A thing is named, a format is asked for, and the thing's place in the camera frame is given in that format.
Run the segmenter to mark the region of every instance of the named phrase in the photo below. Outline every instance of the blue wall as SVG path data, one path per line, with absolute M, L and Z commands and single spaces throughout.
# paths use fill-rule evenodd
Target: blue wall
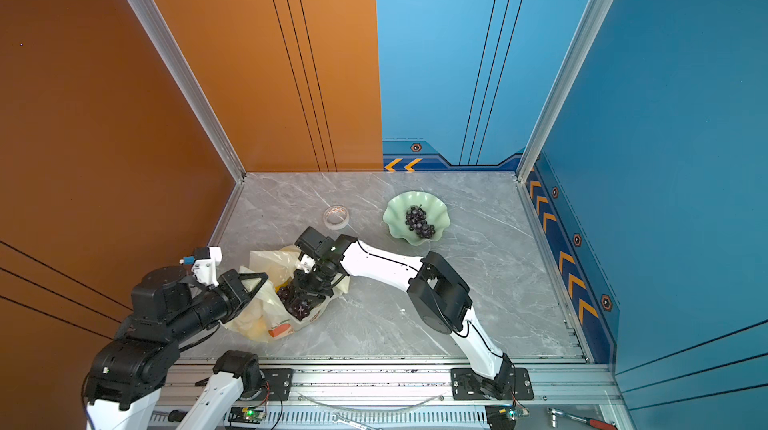
M 384 139 L 454 165 L 519 151 L 587 1 L 376 0 Z
M 768 352 L 767 56 L 768 0 L 615 0 L 544 147 L 620 308 L 641 430 L 765 397 L 768 357 L 740 360 Z

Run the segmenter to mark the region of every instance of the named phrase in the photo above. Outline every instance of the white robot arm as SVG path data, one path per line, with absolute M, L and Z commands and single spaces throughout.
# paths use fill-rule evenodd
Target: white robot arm
M 408 292 L 411 280 L 418 278 L 423 260 L 418 256 L 385 252 L 358 240 L 346 249 L 341 265 L 351 276 L 365 276 Z M 438 325 L 438 328 L 435 328 L 428 321 L 425 323 L 438 332 L 445 333 L 444 325 Z M 502 366 L 502 350 L 494 344 L 482 328 L 471 304 L 466 309 L 461 327 L 460 330 L 451 332 L 451 337 L 469 359 L 472 370 L 480 376 L 495 378 Z
M 284 299 L 296 318 L 330 297 L 345 275 L 381 281 L 408 293 L 422 320 L 454 339 L 478 377 L 479 391 L 499 400 L 509 395 L 512 363 L 480 325 L 467 283 L 438 253 L 397 255 L 348 235 L 331 240 L 312 227 L 296 245 L 303 255 Z

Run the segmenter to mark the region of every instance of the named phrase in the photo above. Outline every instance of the gray marble surface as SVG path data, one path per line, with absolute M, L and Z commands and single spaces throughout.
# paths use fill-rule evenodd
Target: gray marble surface
M 390 198 L 422 190 L 448 206 L 451 225 L 440 241 L 410 246 L 382 221 Z M 280 249 L 312 225 L 332 238 L 322 212 L 350 210 L 342 233 L 404 255 L 441 253 L 470 286 L 483 326 L 510 356 L 580 356 L 532 237 L 510 173 L 251 173 L 221 246 L 222 269 L 247 265 L 251 250 Z M 462 356 L 450 336 L 424 326 L 406 293 L 353 278 L 350 292 L 293 335 L 252 342 L 220 329 L 186 358 L 217 358 L 227 349 L 261 357 Z

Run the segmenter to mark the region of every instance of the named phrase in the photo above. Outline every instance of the plastic bag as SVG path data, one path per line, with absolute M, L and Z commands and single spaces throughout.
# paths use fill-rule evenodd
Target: plastic bag
M 251 252 L 249 268 L 240 267 L 239 273 L 265 272 L 270 279 L 261 287 L 250 304 L 224 327 L 240 333 L 255 342 L 271 342 L 282 339 L 297 330 L 304 328 L 317 320 L 325 311 L 331 300 L 350 290 L 350 277 L 345 277 L 333 289 L 333 297 L 325 299 L 312 309 L 310 315 L 299 321 L 283 306 L 276 291 L 284 285 L 289 285 L 293 279 L 293 271 L 299 262 L 301 252 L 295 246 L 289 246 L 278 252 Z M 245 281 L 249 291 L 256 287 L 259 280 Z

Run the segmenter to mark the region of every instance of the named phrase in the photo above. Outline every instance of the scalloped bowl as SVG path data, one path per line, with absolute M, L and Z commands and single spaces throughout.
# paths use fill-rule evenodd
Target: scalloped bowl
M 389 200 L 384 212 L 384 223 L 389 225 L 389 234 L 407 240 L 411 245 L 421 245 L 428 240 L 419 238 L 408 229 L 406 211 L 413 205 L 421 205 L 427 213 L 427 222 L 435 226 L 435 236 L 429 240 L 438 241 L 442 237 L 442 231 L 451 224 L 448 207 L 440 198 L 425 192 L 405 192 Z

